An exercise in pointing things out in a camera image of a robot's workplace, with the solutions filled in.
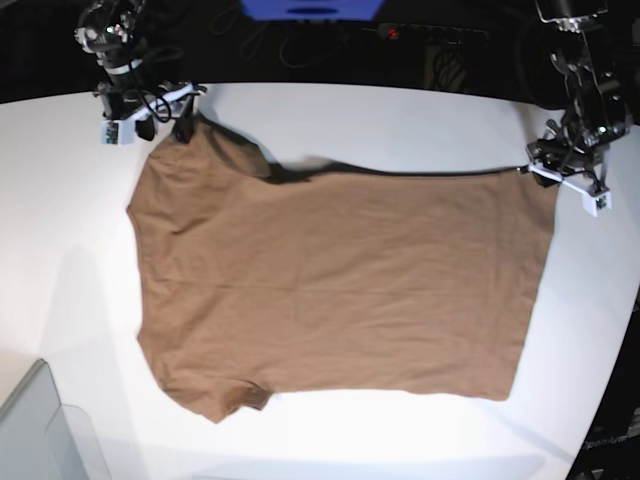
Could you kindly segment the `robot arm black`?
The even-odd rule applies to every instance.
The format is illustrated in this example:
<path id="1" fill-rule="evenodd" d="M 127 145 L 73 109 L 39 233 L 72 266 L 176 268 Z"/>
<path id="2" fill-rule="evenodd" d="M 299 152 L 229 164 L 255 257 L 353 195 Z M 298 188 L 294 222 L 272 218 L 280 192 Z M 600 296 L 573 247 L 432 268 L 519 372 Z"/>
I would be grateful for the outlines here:
<path id="1" fill-rule="evenodd" d="M 539 185 L 564 185 L 579 193 L 583 208 L 596 217 L 612 208 L 606 184 L 610 145 L 629 133 L 631 113 L 623 87 L 606 51 L 600 18 L 605 1 L 538 1 L 542 23 L 570 37 L 550 54 L 563 76 L 568 104 L 561 119 L 548 120 L 544 135 L 526 147 L 529 163 L 523 173 Z"/>
<path id="2" fill-rule="evenodd" d="M 148 44 L 141 24 L 144 10 L 143 1 L 93 1 L 74 30 L 76 42 L 106 74 L 92 92 L 102 104 L 104 145 L 151 141 L 159 126 L 168 123 L 174 141 L 189 143 L 195 132 L 195 98 L 207 92 L 197 83 L 158 77 L 156 67 L 180 59 L 183 50 Z"/>

